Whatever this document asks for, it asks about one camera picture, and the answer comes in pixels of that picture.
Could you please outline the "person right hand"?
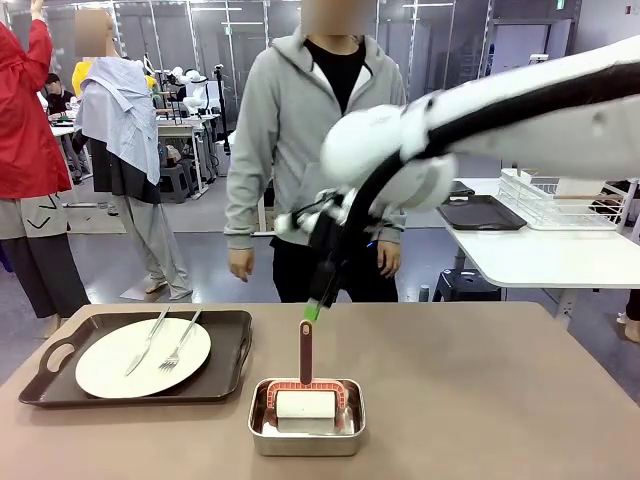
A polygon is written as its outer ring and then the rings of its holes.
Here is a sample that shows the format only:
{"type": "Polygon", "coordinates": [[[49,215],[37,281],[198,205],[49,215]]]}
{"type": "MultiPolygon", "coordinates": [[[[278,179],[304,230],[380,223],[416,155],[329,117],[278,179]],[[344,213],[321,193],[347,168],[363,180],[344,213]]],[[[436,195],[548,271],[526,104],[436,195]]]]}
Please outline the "person right hand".
{"type": "Polygon", "coordinates": [[[229,271],[242,282],[247,282],[253,273],[255,253],[253,248],[229,249],[229,271]]]}

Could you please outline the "person left hand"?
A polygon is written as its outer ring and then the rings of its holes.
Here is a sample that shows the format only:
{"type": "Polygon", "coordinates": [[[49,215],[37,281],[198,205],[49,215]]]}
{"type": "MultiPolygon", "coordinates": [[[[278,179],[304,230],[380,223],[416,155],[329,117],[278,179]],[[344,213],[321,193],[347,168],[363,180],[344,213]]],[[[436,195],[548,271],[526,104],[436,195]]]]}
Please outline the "person left hand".
{"type": "Polygon", "coordinates": [[[384,278],[393,277],[401,267],[401,245],[391,241],[377,242],[377,265],[384,278]]]}

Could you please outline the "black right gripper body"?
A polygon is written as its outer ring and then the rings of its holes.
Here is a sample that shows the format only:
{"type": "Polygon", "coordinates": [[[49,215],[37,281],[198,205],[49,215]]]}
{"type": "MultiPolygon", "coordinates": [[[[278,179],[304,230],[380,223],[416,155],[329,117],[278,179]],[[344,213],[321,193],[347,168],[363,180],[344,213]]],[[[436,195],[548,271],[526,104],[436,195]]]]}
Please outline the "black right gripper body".
{"type": "Polygon", "coordinates": [[[309,246],[318,257],[318,267],[342,274],[352,237],[353,227],[349,220],[340,224],[328,212],[320,212],[309,237],[309,246]]]}

